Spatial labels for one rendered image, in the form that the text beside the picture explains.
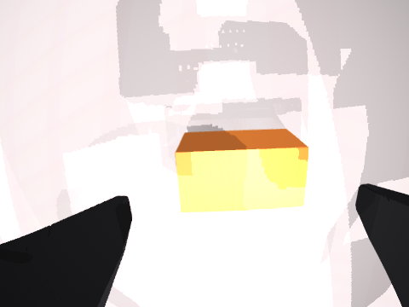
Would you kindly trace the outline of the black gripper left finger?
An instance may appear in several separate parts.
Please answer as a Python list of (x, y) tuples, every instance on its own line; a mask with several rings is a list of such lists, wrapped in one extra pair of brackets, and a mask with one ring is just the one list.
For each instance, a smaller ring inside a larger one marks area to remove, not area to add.
[(0, 243), (0, 307), (105, 307), (132, 218), (117, 195)]

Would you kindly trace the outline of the orange block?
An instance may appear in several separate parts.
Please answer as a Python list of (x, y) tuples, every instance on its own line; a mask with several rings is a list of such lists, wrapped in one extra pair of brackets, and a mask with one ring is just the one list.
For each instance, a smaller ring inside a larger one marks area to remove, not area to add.
[(176, 150), (181, 212), (303, 206), (308, 156), (289, 130), (184, 133)]

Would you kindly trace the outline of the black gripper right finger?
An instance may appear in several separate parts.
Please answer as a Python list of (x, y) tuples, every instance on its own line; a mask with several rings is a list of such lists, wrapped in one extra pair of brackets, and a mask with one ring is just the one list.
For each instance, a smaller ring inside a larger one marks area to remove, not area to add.
[(355, 209), (401, 306), (409, 307), (409, 194), (361, 184)]

